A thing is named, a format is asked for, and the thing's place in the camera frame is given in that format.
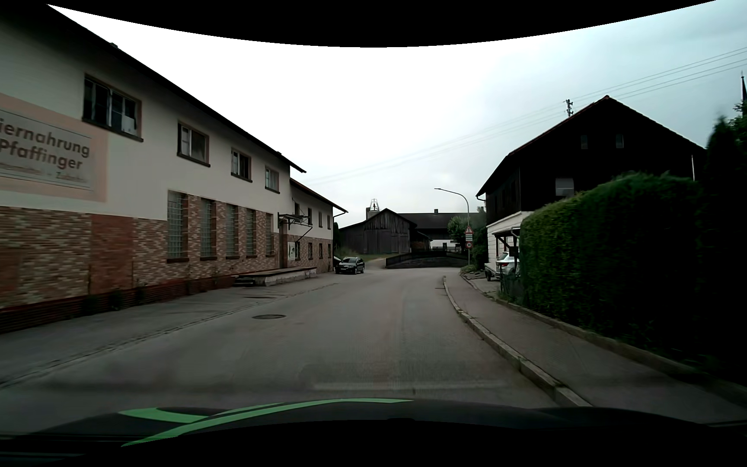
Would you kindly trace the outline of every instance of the sign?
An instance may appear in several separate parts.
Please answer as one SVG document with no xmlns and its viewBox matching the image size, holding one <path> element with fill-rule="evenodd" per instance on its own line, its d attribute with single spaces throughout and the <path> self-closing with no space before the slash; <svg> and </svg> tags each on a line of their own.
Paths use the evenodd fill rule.
<svg viewBox="0 0 747 467">
<path fill-rule="evenodd" d="M 91 137 L 0 109 L 0 176 L 94 189 Z"/>
</svg>

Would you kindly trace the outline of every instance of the overcast sky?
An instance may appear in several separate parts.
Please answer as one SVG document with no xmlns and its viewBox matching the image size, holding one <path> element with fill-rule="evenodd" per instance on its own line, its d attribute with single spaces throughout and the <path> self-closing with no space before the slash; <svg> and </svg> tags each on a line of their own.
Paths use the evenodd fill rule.
<svg viewBox="0 0 747 467">
<path fill-rule="evenodd" d="M 704 146 L 715 119 L 735 115 L 742 70 L 747 84 L 745 49 L 614 89 L 746 48 L 747 0 L 546 36 L 381 49 L 240 41 L 57 9 L 307 170 L 292 176 L 350 211 L 340 226 L 363 220 L 372 198 L 396 212 L 465 210 L 435 187 L 475 211 L 503 157 L 566 118 L 565 99 L 580 110 L 609 94 Z M 203 72 L 176 56 L 199 59 Z"/>
</svg>

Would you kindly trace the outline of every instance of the brick wall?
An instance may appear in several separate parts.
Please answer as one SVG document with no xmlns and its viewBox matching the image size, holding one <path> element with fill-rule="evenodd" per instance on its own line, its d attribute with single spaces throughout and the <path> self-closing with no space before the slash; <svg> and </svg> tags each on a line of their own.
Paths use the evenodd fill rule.
<svg viewBox="0 0 747 467">
<path fill-rule="evenodd" d="M 90 293 L 134 287 L 134 219 L 91 215 Z"/>
<path fill-rule="evenodd" d="M 87 294 L 89 214 L 0 206 L 0 308 Z"/>
<path fill-rule="evenodd" d="M 202 260 L 201 207 L 200 197 L 187 197 L 188 252 L 182 262 L 166 260 L 165 220 L 0 207 L 0 309 L 279 268 L 277 232 L 273 253 L 266 248 L 268 213 L 255 211 L 255 254 L 246 254 L 243 206 L 238 251 L 227 258 L 224 203 L 215 203 L 215 256 Z"/>
<path fill-rule="evenodd" d="M 297 235 L 285 235 L 285 241 L 284 241 L 284 251 L 286 253 L 287 251 L 287 242 L 292 242 L 298 239 Z M 287 266 L 289 268 L 295 268 L 299 266 L 316 266 L 317 272 L 327 272 L 333 269 L 333 263 L 331 262 L 332 258 L 332 252 L 328 252 L 327 247 L 328 244 L 330 244 L 330 248 L 333 249 L 333 242 L 331 242 L 328 239 L 317 239 L 316 237 L 302 237 L 299 240 L 301 244 L 301 259 L 296 261 L 288 261 Z M 308 258 L 307 254 L 307 244 L 312 243 L 313 244 L 313 259 Z M 319 259 L 319 243 L 322 244 L 322 248 L 324 249 L 323 258 Z"/>
</svg>

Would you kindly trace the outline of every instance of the gable roof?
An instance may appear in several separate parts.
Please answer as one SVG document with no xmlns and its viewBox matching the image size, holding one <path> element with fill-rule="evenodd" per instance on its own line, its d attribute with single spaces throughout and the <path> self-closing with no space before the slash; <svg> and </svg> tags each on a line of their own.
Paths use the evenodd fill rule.
<svg viewBox="0 0 747 467">
<path fill-rule="evenodd" d="M 258 144 L 258 146 L 260 146 L 261 148 L 263 148 L 270 154 L 275 155 L 275 157 L 278 157 L 280 160 L 284 161 L 286 164 L 289 164 L 291 167 L 298 170 L 302 174 L 306 173 L 304 169 L 294 164 L 293 161 L 287 159 L 285 156 L 281 155 L 279 151 L 274 150 L 272 147 L 270 147 L 269 144 L 264 143 L 264 141 L 261 141 L 258 138 L 254 137 L 252 134 L 247 133 L 246 131 L 244 131 L 243 128 L 234 124 L 233 122 L 230 122 L 225 116 L 219 114 L 218 112 L 213 111 L 212 107 L 207 106 L 203 102 L 199 101 L 196 97 L 189 94 L 187 91 L 182 90 L 178 85 L 172 83 L 170 80 L 167 80 L 157 71 L 152 70 L 149 67 L 146 67 L 143 63 L 138 61 L 136 58 L 131 57 L 129 54 L 125 53 L 124 51 L 121 51 L 118 47 L 112 45 L 111 42 L 108 42 L 106 39 L 103 39 L 102 37 L 97 36 L 93 32 L 86 29 L 84 26 L 81 26 L 79 23 L 70 19 L 64 14 L 58 12 L 56 9 L 52 8 L 51 6 L 35 5 L 33 3 L 28 3 L 25 6 L 22 7 L 24 8 L 24 12 L 20 12 L 20 13 L 22 13 L 26 17 L 41 16 L 42 20 L 40 24 L 49 23 L 49 24 L 54 24 L 55 26 L 64 27 L 65 29 L 68 30 L 68 32 L 78 36 L 79 38 L 85 40 L 86 42 L 90 42 L 91 44 L 101 49 L 102 51 L 108 52 L 110 55 L 114 56 L 115 58 L 122 61 L 126 65 L 129 65 L 131 68 L 137 70 L 139 73 L 145 75 L 149 79 L 160 84 L 167 90 L 170 90 L 172 93 L 174 93 L 175 95 L 177 95 L 184 101 L 187 101 L 189 102 L 189 104 L 197 107 L 201 112 L 204 112 L 205 114 L 213 117 L 214 120 L 217 120 L 218 122 L 223 123 L 224 126 L 240 134 L 241 136 L 247 138 L 249 141 L 252 141 L 253 143 Z"/>
<path fill-rule="evenodd" d="M 400 216 L 415 223 L 417 228 L 448 228 L 453 217 L 466 217 L 466 213 L 400 213 Z"/>
<path fill-rule="evenodd" d="M 338 210 L 340 210 L 340 211 L 342 211 L 344 213 L 346 213 L 348 211 L 347 209 L 342 208 L 341 206 L 339 206 L 338 204 L 334 203 L 333 201 L 330 201 L 329 199 L 325 198 L 324 196 L 319 195 L 317 192 L 313 191 L 312 189 L 309 189 L 306 186 L 302 185 L 301 182 L 299 182 L 297 180 L 290 179 L 290 185 L 296 187 L 297 189 L 300 189 L 301 191 L 304 191 L 307 195 L 310 195 L 310 196 L 318 199 L 319 201 L 325 202 L 328 205 L 331 205 L 334 208 L 337 208 Z"/>
<path fill-rule="evenodd" d="M 365 220 L 363 220 L 362 222 L 357 222 L 356 224 L 346 225 L 346 226 L 345 226 L 345 227 L 343 227 L 343 228 L 350 228 L 350 227 L 355 227 L 355 226 L 357 226 L 357 225 L 360 225 L 360 224 L 364 224 L 364 223 L 368 222 L 368 220 L 370 220 L 370 219 L 372 219 L 372 218 L 375 218 L 376 216 L 378 216 L 378 215 L 381 215 L 382 213 L 384 213 L 384 212 L 386 212 L 386 211 L 388 211 L 389 213 L 391 213 L 391 214 L 393 214 L 393 215 L 395 215 L 395 216 L 397 216 L 397 217 L 401 218 L 402 220 L 404 220 L 404 221 L 408 222 L 408 223 L 409 223 L 409 224 L 411 225 L 411 228 L 417 228 L 417 225 L 416 225 L 415 223 L 413 223 L 413 222 L 411 221 L 411 219 L 408 219 L 408 218 L 402 217 L 402 216 L 401 216 L 400 214 L 397 214 L 397 213 L 393 212 L 393 211 L 392 211 L 391 209 L 388 209 L 388 208 L 385 208 L 385 209 L 383 209 L 383 210 L 379 211 L 379 213 L 377 213 L 377 214 L 374 214 L 374 215 L 372 215 L 372 216 L 371 216 L 371 217 L 369 217 L 369 218 L 366 218 L 366 219 L 365 219 Z"/>
<path fill-rule="evenodd" d="M 685 144 L 691 144 L 691 145 L 693 145 L 694 150 L 702 150 L 702 151 L 705 150 L 705 148 L 703 148 L 699 144 L 694 143 L 693 141 L 688 140 L 686 137 L 682 136 L 681 134 L 676 133 L 675 131 L 671 130 L 670 128 L 667 128 L 665 125 L 662 125 L 661 123 L 652 120 L 650 117 L 637 112 L 636 110 L 634 110 L 634 109 L 626 106 L 625 104 L 622 104 L 619 101 L 616 101 L 615 99 L 611 98 L 610 96 L 604 96 L 601 99 L 599 99 L 599 100 L 593 102 L 592 104 L 586 106 L 585 108 L 581 109 L 580 111 L 573 113 L 571 116 L 565 118 L 563 121 L 558 122 L 552 128 L 546 130 L 545 132 L 539 134 L 538 136 L 535 136 L 532 140 L 524 143 L 522 146 L 520 146 L 519 148 L 517 148 L 513 152 L 507 154 L 503 158 L 503 160 L 501 160 L 501 163 L 497 165 L 497 168 L 495 168 L 495 171 L 492 172 L 492 175 L 490 175 L 489 178 L 486 179 L 486 182 L 480 188 L 480 191 L 477 192 L 476 196 L 480 196 L 480 195 L 483 195 L 484 193 L 486 193 L 487 191 L 491 191 L 492 188 L 493 188 L 493 184 L 497 183 L 499 181 L 498 179 L 505 172 L 508 172 L 510 170 L 514 170 L 514 169 L 517 168 L 516 166 L 511 166 L 514 162 L 516 162 L 515 158 L 512 157 L 513 155 L 518 155 L 523 150 L 531 147 L 532 145 L 535 145 L 537 143 L 542 142 L 547 137 L 549 137 L 553 133 L 555 133 L 555 131 L 557 129 L 565 126 L 567 124 L 567 122 L 571 122 L 573 119 L 578 119 L 579 115 L 584 115 L 584 112 L 587 112 L 587 115 L 588 115 L 590 109 L 593 109 L 594 107 L 599 107 L 600 108 L 602 106 L 607 106 L 607 105 L 609 105 L 609 106 L 616 106 L 615 108 L 617 108 L 619 110 L 627 110 L 628 112 L 633 113 L 634 115 L 640 117 L 645 122 L 647 122 L 647 123 L 649 123 L 651 125 L 658 126 L 661 129 L 663 129 L 663 130 L 665 130 L 665 131 L 667 131 L 667 132 L 675 135 L 676 137 L 678 137 L 679 139 L 681 139 L 682 142 L 684 142 Z"/>
</svg>

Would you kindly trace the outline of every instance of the street lamp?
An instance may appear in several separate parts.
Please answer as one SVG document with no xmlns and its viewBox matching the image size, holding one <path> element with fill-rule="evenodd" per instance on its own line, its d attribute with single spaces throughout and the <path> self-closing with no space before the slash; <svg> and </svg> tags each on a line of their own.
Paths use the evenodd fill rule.
<svg viewBox="0 0 747 467">
<path fill-rule="evenodd" d="M 447 191 L 448 193 L 453 193 L 455 195 L 460 195 L 456 191 L 449 191 L 447 189 L 442 189 L 442 188 L 434 188 L 434 189 L 439 189 L 440 191 Z M 465 196 L 463 196 L 463 199 L 466 200 L 466 226 L 467 227 L 472 227 L 472 221 L 470 220 L 471 216 L 469 215 L 470 214 L 469 200 Z M 469 264 L 472 264 L 472 249 L 466 249 L 466 250 L 468 250 L 468 258 L 469 258 L 468 261 L 469 261 Z"/>
</svg>

